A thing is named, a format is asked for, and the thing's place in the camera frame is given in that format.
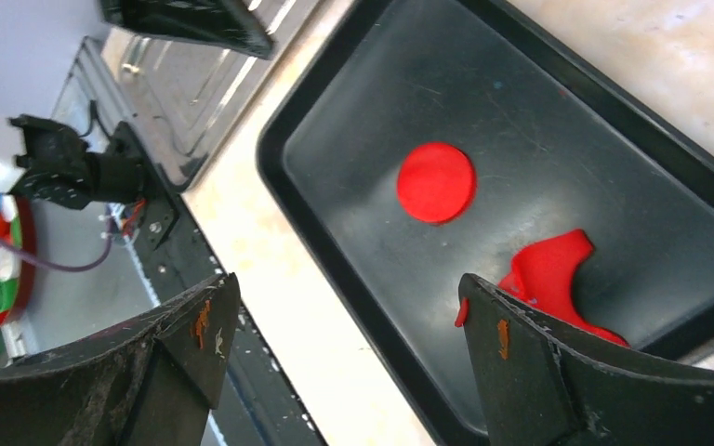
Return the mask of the red dough piece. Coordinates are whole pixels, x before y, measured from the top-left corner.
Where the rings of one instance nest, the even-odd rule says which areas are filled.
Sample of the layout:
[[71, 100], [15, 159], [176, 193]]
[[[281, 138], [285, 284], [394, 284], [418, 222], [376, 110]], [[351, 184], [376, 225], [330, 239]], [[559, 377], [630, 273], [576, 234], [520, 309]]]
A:
[[509, 273], [499, 282], [498, 289], [530, 308], [628, 348], [621, 336], [586, 321], [575, 308], [575, 273], [592, 252], [593, 245], [583, 230], [529, 244], [512, 257]]

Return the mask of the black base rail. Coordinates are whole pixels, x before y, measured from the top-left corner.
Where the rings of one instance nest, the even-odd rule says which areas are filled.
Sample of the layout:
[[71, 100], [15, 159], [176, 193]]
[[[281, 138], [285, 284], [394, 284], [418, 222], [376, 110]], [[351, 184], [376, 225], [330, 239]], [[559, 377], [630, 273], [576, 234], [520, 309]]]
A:
[[324, 438], [181, 197], [136, 131], [118, 124], [108, 153], [140, 166], [135, 203], [115, 209], [162, 318], [125, 445], [321, 445]]

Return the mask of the black baking tray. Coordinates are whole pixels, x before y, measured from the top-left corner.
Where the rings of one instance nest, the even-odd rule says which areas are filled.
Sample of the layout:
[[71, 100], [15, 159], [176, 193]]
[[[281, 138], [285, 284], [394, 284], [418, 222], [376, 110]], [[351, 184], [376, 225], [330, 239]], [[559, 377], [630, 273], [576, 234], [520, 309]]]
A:
[[[428, 142], [478, 188], [442, 225], [396, 196]], [[504, 1], [358, 1], [265, 128], [273, 198], [434, 440], [486, 445], [457, 286], [582, 229], [574, 301], [629, 349], [714, 346], [714, 158]]]

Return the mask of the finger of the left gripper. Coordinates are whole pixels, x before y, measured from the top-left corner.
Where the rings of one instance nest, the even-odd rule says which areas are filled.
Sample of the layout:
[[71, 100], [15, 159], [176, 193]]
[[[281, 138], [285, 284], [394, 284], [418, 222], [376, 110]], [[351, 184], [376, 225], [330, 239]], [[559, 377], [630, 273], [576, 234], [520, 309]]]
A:
[[100, 0], [107, 23], [143, 37], [217, 46], [269, 59], [275, 42], [240, 0]]

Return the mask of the silver metal tray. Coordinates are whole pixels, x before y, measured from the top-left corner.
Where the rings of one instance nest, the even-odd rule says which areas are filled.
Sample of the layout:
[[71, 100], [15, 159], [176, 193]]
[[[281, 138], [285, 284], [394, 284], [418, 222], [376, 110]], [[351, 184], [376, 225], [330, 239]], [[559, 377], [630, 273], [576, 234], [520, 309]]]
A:
[[131, 33], [115, 66], [148, 152], [176, 190], [205, 170], [320, 8], [317, 1], [243, 2], [275, 42], [269, 59]]

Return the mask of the round red dough wrapper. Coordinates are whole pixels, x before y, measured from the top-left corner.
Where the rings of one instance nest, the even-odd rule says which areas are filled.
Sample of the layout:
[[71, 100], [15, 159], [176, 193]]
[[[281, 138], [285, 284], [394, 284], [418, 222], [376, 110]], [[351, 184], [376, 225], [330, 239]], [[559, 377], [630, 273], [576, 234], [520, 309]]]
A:
[[404, 158], [396, 181], [401, 208], [431, 225], [446, 224], [463, 214], [478, 188], [469, 156], [444, 142], [428, 142]]

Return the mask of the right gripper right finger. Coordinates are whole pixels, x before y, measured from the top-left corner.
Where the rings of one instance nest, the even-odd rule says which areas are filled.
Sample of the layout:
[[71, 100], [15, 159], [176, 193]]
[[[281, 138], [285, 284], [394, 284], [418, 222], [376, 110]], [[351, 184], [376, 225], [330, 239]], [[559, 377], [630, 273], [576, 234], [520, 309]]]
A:
[[714, 445], [714, 371], [623, 348], [467, 273], [458, 296], [494, 445]]

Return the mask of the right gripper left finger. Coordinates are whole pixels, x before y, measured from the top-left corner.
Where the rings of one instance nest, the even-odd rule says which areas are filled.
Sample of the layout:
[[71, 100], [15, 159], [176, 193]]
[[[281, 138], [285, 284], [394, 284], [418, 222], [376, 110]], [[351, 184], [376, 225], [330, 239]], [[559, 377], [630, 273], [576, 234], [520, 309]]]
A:
[[0, 368], [0, 445], [196, 445], [241, 303], [233, 274]]

